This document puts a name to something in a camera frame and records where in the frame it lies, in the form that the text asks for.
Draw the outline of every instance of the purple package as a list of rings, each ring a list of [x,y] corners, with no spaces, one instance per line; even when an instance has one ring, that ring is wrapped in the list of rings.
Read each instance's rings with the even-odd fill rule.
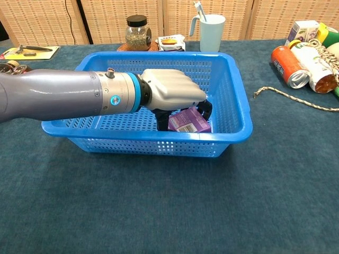
[[[169,116],[168,129],[178,132],[211,132],[211,126],[195,107]]]

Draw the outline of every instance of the woven mat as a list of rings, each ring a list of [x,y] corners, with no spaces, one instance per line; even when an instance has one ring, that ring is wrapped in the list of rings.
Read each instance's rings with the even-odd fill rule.
[[[118,47],[117,51],[133,51],[130,50],[127,46],[127,44],[123,44],[120,47]],[[155,41],[152,41],[150,44],[150,48],[147,51],[159,51],[159,47],[158,47],[158,43],[156,43]]]

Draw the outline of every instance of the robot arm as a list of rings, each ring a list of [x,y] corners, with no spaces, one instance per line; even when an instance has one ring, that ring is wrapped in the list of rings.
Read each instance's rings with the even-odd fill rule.
[[[111,68],[0,74],[0,123],[18,117],[50,121],[133,113],[142,106],[157,116],[205,100],[206,94],[179,70],[147,69],[141,76]]]

